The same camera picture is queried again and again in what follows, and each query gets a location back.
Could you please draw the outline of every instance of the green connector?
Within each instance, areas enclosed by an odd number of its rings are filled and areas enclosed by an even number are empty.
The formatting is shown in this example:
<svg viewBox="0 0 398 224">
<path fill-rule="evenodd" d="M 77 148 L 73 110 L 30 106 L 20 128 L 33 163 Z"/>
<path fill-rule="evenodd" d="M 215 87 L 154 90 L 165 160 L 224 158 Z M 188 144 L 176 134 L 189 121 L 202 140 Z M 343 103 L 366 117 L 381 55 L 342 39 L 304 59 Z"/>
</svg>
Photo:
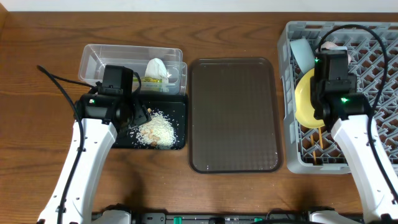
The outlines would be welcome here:
<svg viewBox="0 0 398 224">
<path fill-rule="evenodd" d="M 174 217 L 174 224 L 182 224 L 182 218 L 181 217 Z"/>
</svg>

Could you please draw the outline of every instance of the gray plastic crate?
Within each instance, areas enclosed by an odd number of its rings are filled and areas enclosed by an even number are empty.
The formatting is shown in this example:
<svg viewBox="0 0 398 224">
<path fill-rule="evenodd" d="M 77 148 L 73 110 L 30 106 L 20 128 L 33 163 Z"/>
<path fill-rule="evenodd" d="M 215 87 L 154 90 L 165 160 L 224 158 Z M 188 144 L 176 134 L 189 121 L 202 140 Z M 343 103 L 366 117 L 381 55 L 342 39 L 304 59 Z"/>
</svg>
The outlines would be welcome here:
<svg viewBox="0 0 398 224">
<path fill-rule="evenodd" d="M 290 49 L 290 41 L 306 38 L 312 49 L 320 39 L 335 27 L 345 24 L 359 24 L 371 28 L 387 46 L 390 58 L 387 83 L 375 115 L 377 130 L 392 166 L 398 172 L 398 23 L 391 22 L 300 22 L 292 21 L 286 27 L 278 41 L 279 73 L 285 96 L 285 151 L 287 167 L 301 174 L 346 174 L 349 167 L 338 145 L 330 133 L 322 129 L 323 149 L 318 140 L 318 130 L 308 129 L 295 119 L 294 90 L 303 77 Z M 374 103 L 377 88 L 383 73 L 383 57 L 380 45 L 373 36 L 364 30 L 338 30 L 326 39 L 337 45 L 347 46 L 353 60 L 349 72 L 358 77 L 358 91 L 363 92 L 370 104 Z M 315 144 L 311 146 L 310 136 Z M 314 164 L 313 152 L 317 157 Z"/>
</svg>

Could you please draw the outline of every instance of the green light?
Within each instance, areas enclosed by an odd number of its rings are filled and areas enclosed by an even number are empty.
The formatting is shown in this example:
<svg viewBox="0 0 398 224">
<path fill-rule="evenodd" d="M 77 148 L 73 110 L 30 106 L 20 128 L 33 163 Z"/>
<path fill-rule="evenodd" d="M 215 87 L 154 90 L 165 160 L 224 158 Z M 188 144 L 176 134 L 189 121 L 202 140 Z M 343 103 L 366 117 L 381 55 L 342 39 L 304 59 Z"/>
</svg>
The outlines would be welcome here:
<svg viewBox="0 0 398 224">
<path fill-rule="evenodd" d="M 345 98 L 345 97 L 342 97 L 342 98 L 341 98 L 341 101 L 342 101 L 343 103 L 346 103 L 346 102 L 349 101 L 349 99 L 347 99 L 347 98 Z"/>
</svg>

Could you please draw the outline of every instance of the wooden table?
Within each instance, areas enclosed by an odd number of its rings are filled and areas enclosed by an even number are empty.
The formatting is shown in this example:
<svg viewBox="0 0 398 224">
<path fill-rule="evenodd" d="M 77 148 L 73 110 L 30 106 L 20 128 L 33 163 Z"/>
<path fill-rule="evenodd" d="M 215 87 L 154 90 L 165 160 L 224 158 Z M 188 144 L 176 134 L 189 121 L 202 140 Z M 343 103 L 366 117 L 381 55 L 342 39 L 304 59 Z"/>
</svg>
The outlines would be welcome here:
<svg viewBox="0 0 398 224">
<path fill-rule="evenodd" d="M 0 222 L 34 223 L 65 161 L 72 111 L 45 66 L 77 80 L 86 44 L 176 47 L 197 58 L 265 57 L 274 66 L 280 124 L 283 92 L 277 41 L 286 23 L 397 21 L 398 14 L 12 12 L 0 41 Z M 76 100 L 86 88 L 62 83 Z M 272 174 L 203 175 L 188 165 L 188 149 L 112 149 L 95 210 L 126 203 L 138 212 L 266 213 L 272 208 L 328 205 L 361 212 L 351 175 L 298 175 L 284 164 Z"/>
</svg>

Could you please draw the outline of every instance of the yellow bowl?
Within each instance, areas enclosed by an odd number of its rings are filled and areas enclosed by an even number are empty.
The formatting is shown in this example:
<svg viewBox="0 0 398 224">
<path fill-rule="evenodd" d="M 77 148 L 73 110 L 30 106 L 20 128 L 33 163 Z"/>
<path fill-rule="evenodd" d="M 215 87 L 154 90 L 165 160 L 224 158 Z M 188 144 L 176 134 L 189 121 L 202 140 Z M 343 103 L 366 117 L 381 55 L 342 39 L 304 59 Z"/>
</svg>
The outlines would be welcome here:
<svg viewBox="0 0 398 224">
<path fill-rule="evenodd" d="M 296 119 L 307 128 L 320 128 L 324 126 L 323 120 L 317 120 L 313 117 L 314 109 L 311 105 L 311 82 L 314 69 L 311 69 L 303 76 L 294 90 L 296 100 Z"/>
</svg>

